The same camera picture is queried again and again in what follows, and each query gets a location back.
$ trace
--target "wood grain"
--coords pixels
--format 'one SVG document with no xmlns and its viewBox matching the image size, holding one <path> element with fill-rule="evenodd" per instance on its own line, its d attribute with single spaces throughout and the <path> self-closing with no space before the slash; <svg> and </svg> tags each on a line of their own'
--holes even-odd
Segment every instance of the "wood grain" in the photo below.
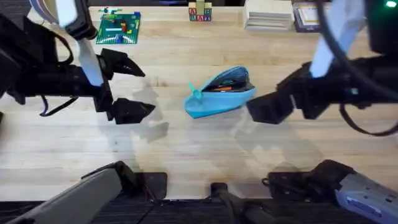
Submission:
<svg viewBox="0 0 398 224">
<path fill-rule="evenodd" d="M 98 7 L 90 12 L 98 27 Z M 205 80 L 233 65 L 247 66 L 258 95 L 312 59 L 317 34 L 255 32 L 242 28 L 240 7 L 215 7 L 213 22 L 189 22 L 185 7 L 124 7 L 142 12 L 137 45 L 94 45 L 127 52 L 145 71 L 145 78 L 116 75 L 115 97 L 155 104 L 141 124 L 116 126 L 95 113 L 91 99 L 79 99 L 53 117 L 41 118 L 40 98 L 18 105 L 0 101 L 5 112 L 0 129 L 0 200 L 46 200 L 71 186 L 87 172 L 123 160 L 134 170 L 169 175 L 167 198 L 203 198 L 212 182 L 227 182 L 242 197 L 266 197 L 260 179 L 272 170 L 310 170 L 324 159 L 354 167 L 398 190 L 397 138 L 372 138 L 350 129 L 331 106 L 320 119 L 306 121 L 296 111 L 274 126 L 252 122 L 246 108 L 192 119 L 182 108 L 192 82 Z M 29 17 L 41 23 L 31 12 Z M 64 35 L 54 25 L 45 26 Z M 71 42 L 76 53 L 76 45 Z M 60 58 L 66 49 L 58 48 Z M 351 57 L 372 55 L 361 34 Z M 51 105 L 65 99 L 50 98 Z M 395 106 L 349 108 L 370 130 L 395 122 Z"/>
</svg>

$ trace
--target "black mount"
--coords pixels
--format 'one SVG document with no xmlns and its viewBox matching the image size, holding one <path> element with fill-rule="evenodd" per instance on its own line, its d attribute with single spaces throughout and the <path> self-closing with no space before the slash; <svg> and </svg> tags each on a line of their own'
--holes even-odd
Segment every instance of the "black mount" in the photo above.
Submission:
<svg viewBox="0 0 398 224">
<path fill-rule="evenodd" d="M 130 196 L 141 196 L 142 189 L 148 186 L 148 188 L 153 190 L 153 194 L 157 200 L 166 198 L 167 174 L 165 172 L 133 172 L 123 161 L 100 167 L 84 175 L 81 179 L 87 178 L 105 169 L 114 169 L 118 173 L 125 194 Z"/>
<path fill-rule="evenodd" d="M 212 183 L 209 198 L 211 202 L 225 203 L 230 217 L 234 219 L 231 223 L 297 224 L 288 218 L 275 217 L 260 200 L 242 199 L 231 194 L 225 183 Z"/>
<path fill-rule="evenodd" d="M 348 175 L 355 174 L 352 167 L 325 160 L 310 172 L 270 172 L 262 183 L 269 187 L 276 200 L 296 202 L 330 202 L 338 206 L 335 190 Z"/>
</svg>

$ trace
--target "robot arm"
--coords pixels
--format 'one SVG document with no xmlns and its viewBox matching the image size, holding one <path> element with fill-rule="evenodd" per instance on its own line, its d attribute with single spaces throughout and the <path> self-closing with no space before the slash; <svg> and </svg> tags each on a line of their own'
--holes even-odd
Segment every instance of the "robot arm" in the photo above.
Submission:
<svg viewBox="0 0 398 224">
<path fill-rule="evenodd" d="M 253 120 L 279 124 L 294 108 L 302 110 L 305 119 L 317 119 L 330 104 L 340 104 L 342 117 L 361 133 L 387 136 L 398 131 L 397 123 L 390 130 L 369 133 L 358 127 L 345 111 L 347 104 L 365 109 L 374 103 L 398 103 L 395 63 L 398 7 L 390 7 L 386 2 L 335 0 L 325 21 L 320 8 L 322 1 L 317 0 L 323 37 L 313 61 L 280 82 L 277 91 L 249 101 Z M 364 16 L 367 17 L 371 49 L 382 55 L 348 60 L 345 52 L 362 28 Z"/>
<path fill-rule="evenodd" d="M 144 72 L 126 53 L 103 49 L 96 55 L 89 42 L 96 37 L 96 29 L 88 12 L 86 0 L 57 0 L 57 22 L 77 42 L 81 67 L 72 65 L 73 54 L 68 42 L 43 26 L 24 19 L 21 30 L 0 15 L 0 96 L 6 91 L 24 105 L 25 98 L 41 96 L 45 110 L 41 116 L 50 116 L 73 103 L 79 96 L 92 97 L 97 112 L 106 112 L 108 120 L 116 124 L 140 123 L 155 108 L 125 98 L 113 100 L 109 80 L 114 73 L 144 77 Z M 58 61 L 55 39 L 69 49 L 70 56 Z M 67 96 L 69 101 L 47 113 L 45 96 Z"/>
<path fill-rule="evenodd" d="M 310 172 L 270 172 L 263 183 L 276 200 L 330 202 L 377 223 L 398 223 L 398 192 L 335 161 Z"/>
<path fill-rule="evenodd" d="M 118 161 L 83 176 L 74 186 L 7 224 L 91 223 L 96 214 L 121 192 L 141 200 L 144 187 L 151 184 L 162 191 L 154 197 L 163 199 L 167 191 L 166 173 L 136 173 Z"/>
</svg>

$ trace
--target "wooden block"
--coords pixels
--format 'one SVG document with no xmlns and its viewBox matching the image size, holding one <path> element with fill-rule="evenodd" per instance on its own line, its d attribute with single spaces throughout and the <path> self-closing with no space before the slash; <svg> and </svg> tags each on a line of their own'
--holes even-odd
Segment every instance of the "wooden block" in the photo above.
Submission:
<svg viewBox="0 0 398 224">
<path fill-rule="evenodd" d="M 205 14 L 205 0 L 197 0 L 197 15 Z"/>
<path fill-rule="evenodd" d="M 190 15 L 196 15 L 197 14 L 197 9 L 196 8 L 189 8 L 189 14 Z"/>
<path fill-rule="evenodd" d="M 196 21 L 197 20 L 197 15 L 191 15 L 189 16 L 190 21 Z"/>
<path fill-rule="evenodd" d="M 205 8 L 205 16 L 211 15 L 211 8 Z"/>
<path fill-rule="evenodd" d="M 188 3 L 188 8 L 196 8 L 196 7 L 197 7 L 197 3 L 196 2 Z"/>
<path fill-rule="evenodd" d="M 211 21 L 211 16 L 205 16 L 205 21 L 210 22 Z"/>
<path fill-rule="evenodd" d="M 204 15 L 197 15 L 197 20 L 204 21 L 205 20 Z"/>
</svg>

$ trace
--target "black cable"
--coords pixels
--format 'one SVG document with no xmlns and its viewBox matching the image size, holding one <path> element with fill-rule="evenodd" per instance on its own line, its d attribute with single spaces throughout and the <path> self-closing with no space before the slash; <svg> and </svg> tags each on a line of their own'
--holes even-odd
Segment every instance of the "black cable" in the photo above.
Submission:
<svg viewBox="0 0 398 224">
<path fill-rule="evenodd" d="M 231 224 L 236 224 L 236 214 L 232 202 L 227 197 L 224 198 L 223 194 L 221 193 L 216 193 L 216 196 L 218 196 L 218 198 L 225 203 Z"/>
<path fill-rule="evenodd" d="M 138 222 L 136 224 L 140 224 L 142 223 L 142 221 L 144 221 L 145 217 L 154 209 L 155 205 L 153 205 L 150 209 L 148 209 L 148 211 L 141 216 L 141 218 L 138 220 Z"/>
<path fill-rule="evenodd" d="M 147 191 L 149 192 L 149 194 L 150 194 L 150 196 L 152 197 L 154 203 L 157 204 L 157 205 L 161 205 L 162 203 L 159 202 L 159 200 L 156 198 L 156 196 L 155 196 L 155 194 L 154 194 L 154 191 L 153 191 L 150 187 L 148 187 L 148 185 L 145 185 L 145 188 L 146 188 Z"/>
<path fill-rule="evenodd" d="M 72 49 L 70 48 L 67 40 L 65 38 L 63 38 L 62 36 L 54 33 L 54 32 L 52 32 L 52 33 L 69 51 L 69 57 L 66 60 L 64 60 L 64 61 L 59 62 L 59 65 L 69 65 L 69 64 L 71 64 L 73 62 L 73 52 L 72 52 Z"/>
<path fill-rule="evenodd" d="M 9 221 L 17 218 L 17 215 L 9 215 L 9 216 L 5 216 L 5 217 L 0 217 L 0 222 L 1 223 L 8 223 Z"/>
<path fill-rule="evenodd" d="M 334 38 L 333 34 L 330 31 L 329 25 L 326 21 L 325 12 L 323 9 L 323 0 L 316 0 L 315 4 L 317 5 L 317 14 L 318 14 L 318 20 L 319 20 L 322 36 L 325 39 L 326 43 L 328 44 L 329 49 L 331 50 L 333 55 L 336 57 L 336 59 L 340 62 L 340 64 L 343 66 L 343 68 L 345 68 L 350 75 L 354 76 L 357 79 L 357 81 L 361 82 L 363 85 L 366 85 L 373 91 L 385 96 L 386 98 L 390 98 L 392 100 L 398 100 L 398 93 L 396 91 L 390 90 L 390 89 L 374 82 L 373 80 L 368 78 L 366 75 L 363 75 L 362 72 L 358 68 L 356 68 L 356 66 L 353 63 L 351 63 L 351 61 L 346 56 L 346 54 L 342 51 L 338 42 L 336 41 L 336 39 Z M 381 131 L 378 133 L 370 133 L 369 131 L 366 131 L 366 130 L 360 128 L 351 119 L 351 117 L 345 110 L 344 103 L 340 104 L 340 114 L 351 128 L 353 128 L 354 130 L 359 131 L 363 134 L 382 137 L 382 136 L 388 136 L 388 135 L 398 132 L 398 123 L 395 124 L 391 129 L 388 129 L 387 131 Z"/>
<path fill-rule="evenodd" d="M 263 178 L 263 179 L 261 179 L 261 183 L 262 183 L 264 186 L 269 187 L 269 180 L 268 180 L 268 178 Z"/>
<path fill-rule="evenodd" d="M 347 122 L 347 124 L 353 128 L 355 131 L 359 131 L 360 133 L 363 134 L 368 134 L 368 135 L 372 135 L 372 136 L 377 136 L 377 137 L 384 137 L 384 136 L 389 136 L 391 134 L 395 134 L 398 131 L 398 123 L 396 123 L 395 125 L 393 125 L 392 128 L 388 129 L 387 131 L 381 131 L 378 133 L 370 133 L 367 130 L 364 130 L 362 128 L 360 128 L 352 119 L 351 117 L 348 115 L 347 111 L 346 111 L 346 107 L 345 104 L 340 104 L 340 114 L 343 117 L 343 119 Z"/>
<path fill-rule="evenodd" d="M 354 76 L 359 82 L 361 82 L 363 85 L 366 85 L 373 91 L 378 92 L 387 98 L 398 100 L 398 92 L 390 90 L 374 82 L 366 75 L 363 75 L 362 72 L 351 63 L 330 31 L 329 25 L 326 21 L 325 12 L 323 10 L 323 0 L 316 0 L 315 3 L 317 5 L 318 20 L 322 36 L 328 44 L 329 49 L 335 55 L 335 58 L 340 62 L 343 68 L 345 68 L 347 72 Z"/>
<path fill-rule="evenodd" d="M 54 108 L 50 112 L 47 112 L 49 110 L 49 103 L 44 95 L 41 95 L 41 97 L 43 99 L 43 104 L 44 104 L 44 110 L 40 114 L 41 117 L 48 117 L 48 116 L 54 115 L 55 113 L 58 113 L 60 110 L 65 109 L 66 107 L 68 107 L 69 105 L 71 105 L 73 102 L 75 102 L 78 99 L 78 97 L 72 97 L 70 100 L 66 101 L 64 104 Z"/>
<path fill-rule="evenodd" d="M 27 205 L 25 207 L 16 208 L 16 209 L 12 209 L 12 210 L 0 210 L 0 214 L 1 213 L 13 213 L 13 212 L 25 213 L 27 210 L 30 210 L 34 207 L 36 207 L 36 205 Z"/>
</svg>

